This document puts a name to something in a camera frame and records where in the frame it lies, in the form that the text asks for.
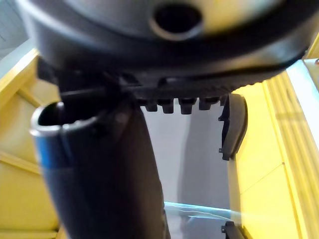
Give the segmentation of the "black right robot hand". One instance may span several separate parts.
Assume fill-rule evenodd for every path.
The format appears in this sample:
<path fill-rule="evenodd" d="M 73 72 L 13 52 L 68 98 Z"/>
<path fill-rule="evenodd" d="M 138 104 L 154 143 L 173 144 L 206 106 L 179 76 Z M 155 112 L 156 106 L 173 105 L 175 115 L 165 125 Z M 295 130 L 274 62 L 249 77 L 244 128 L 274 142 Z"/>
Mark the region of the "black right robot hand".
<path fill-rule="evenodd" d="M 248 124 L 234 90 L 300 60 L 319 26 L 316 0 L 19 0 L 38 77 L 60 101 L 30 132 L 71 239 L 168 239 L 155 155 L 141 110 L 189 115 L 220 102 L 222 158 Z"/>

